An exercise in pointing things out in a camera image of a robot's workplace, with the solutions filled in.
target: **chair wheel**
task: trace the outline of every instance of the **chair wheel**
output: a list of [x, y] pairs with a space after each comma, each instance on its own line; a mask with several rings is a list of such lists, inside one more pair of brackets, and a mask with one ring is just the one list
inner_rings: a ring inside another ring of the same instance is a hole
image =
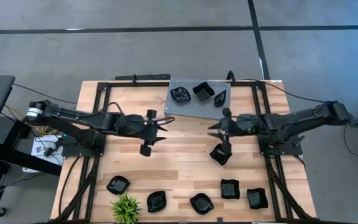
[[0, 207], [0, 217], [3, 217], [6, 213], [6, 208]]

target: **gray floor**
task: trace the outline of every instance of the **gray floor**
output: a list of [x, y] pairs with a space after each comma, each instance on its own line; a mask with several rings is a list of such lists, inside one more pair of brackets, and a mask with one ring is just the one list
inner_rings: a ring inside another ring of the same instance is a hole
[[[358, 1], [257, 0], [260, 26], [358, 25]], [[148, 26], [250, 26], [247, 1], [0, 0], [0, 29]], [[358, 30], [261, 32], [271, 79], [289, 92], [339, 100], [358, 116]], [[49, 95], [75, 101], [83, 80], [171, 73], [175, 78], [262, 78], [252, 31], [142, 34], [0, 35], [0, 74]], [[14, 88], [7, 104], [24, 113], [43, 97]], [[288, 96], [293, 111], [315, 103]], [[306, 171], [318, 216], [358, 223], [358, 157], [346, 151], [343, 127], [305, 133]], [[358, 153], [358, 128], [347, 130]], [[10, 178], [20, 177], [18, 167]], [[49, 175], [9, 187], [0, 223], [47, 220], [57, 186]]]

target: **wooden tabletop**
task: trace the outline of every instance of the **wooden tabletop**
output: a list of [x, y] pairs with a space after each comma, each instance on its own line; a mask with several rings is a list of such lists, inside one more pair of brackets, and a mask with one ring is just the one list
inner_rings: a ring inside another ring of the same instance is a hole
[[[78, 110], [92, 112], [98, 82], [100, 81], [83, 82], [78, 99]], [[282, 82], [272, 82], [272, 84], [283, 88]], [[153, 109], [157, 110], [157, 118], [163, 118], [167, 90], [168, 87], [112, 87], [110, 101], [119, 103], [125, 114], [145, 115], [147, 110]], [[267, 93], [272, 113], [290, 112], [286, 96], [282, 91], [267, 85]], [[263, 111], [261, 94], [259, 99]], [[255, 113], [250, 87], [231, 88], [230, 109], [233, 115]], [[108, 111], [117, 111], [117, 109], [110, 106]], [[142, 209], [140, 222], [216, 222], [217, 217], [223, 217], [225, 222], [274, 221], [265, 162], [259, 154], [256, 137], [231, 138], [232, 157], [225, 166], [220, 166], [209, 156], [214, 146], [219, 143], [218, 139], [207, 135], [207, 127], [214, 123], [216, 121], [208, 119], [176, 116], [174, 122], [164, 126], [169, 130], [168, 132], [158, 132], [158, 136], [167, 139], [152, 146], [150, 157], [139, 154], [142, 143], [140, 139], [108, 136], [104, 156], [99, 164], [91, 221], [115, 220], [111, 215], [110, 201], [116, 201], [118, 196], [106, 190], [106, 185], [115, 175], [122, 175], [131, 182], [128, 195], [140, 201]], [[69, 158], [64, 161], [51, 218], [58, 216], [60, 192], [74, 159]], [[289, 191], [307, 213], [315, 216], [302, 163], [293, 156], [282, 156], [282, 160]], [[82, 161], [81, 158], [77, 162], [68, 179], [63, 193], [62, 208], [68, 205], [77, 191]], [[239, 200], [221, 198], [221, 179], [239, 180], [241, 191]], [[249, 208], [246, 190], [257, 187], [266, 190], [269, 208], [259, 210]], [[167, 207], [158, 213], [148, 213], [147, 197], [158, 190], [166, 191]], [[190, 205], [189, 199], [201, 192], [208, 195], [214, 203], [214, 210], [207, 215], [198, 215]], [[281, 214], [285, 217], [282, 195], [280, 190], [277, 189], [277, 192]], [[86, 192], [81, 203], [80, 218], [85, 215], [87, 198]]]

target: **potted plant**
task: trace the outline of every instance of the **potted plant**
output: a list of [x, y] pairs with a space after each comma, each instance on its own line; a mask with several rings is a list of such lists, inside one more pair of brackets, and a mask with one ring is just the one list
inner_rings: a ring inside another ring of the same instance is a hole
[[132, 197], [128, 197], [126, 193], [119, 196], [117, 202], [112, 202], [112, 214], [117, 218], [116, 223], [133, 224], [137, 223], [137, 216], [140, 215], [138, 211], [139, 202]]

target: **perforated metal plate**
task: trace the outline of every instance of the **perforated metal plate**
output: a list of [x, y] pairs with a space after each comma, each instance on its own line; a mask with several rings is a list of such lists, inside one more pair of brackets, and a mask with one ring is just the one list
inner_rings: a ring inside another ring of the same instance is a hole
[[[203, 82], [207, 82], [215, 92], [215, 95], [209, 97], [206, 101], [200, 101], [193, 92], [193, 88]], [[190, 102], [180, 105], [173, 100], [170, 91], [178, 87], [184, 87], [187, 89], [191, 96]], [[166, 115], [175, 114], [196, 118], [221, 119], [223, 118], [223, 108], [230, 108], [230, 87], [230, 83], [223, 82], [211, 82], [204, 80], [170, 80], [164, 113]], [[214, 105], [214, 98], [224, 90], [226, 90], [226, 100], [222, 107], [216, 107]]]

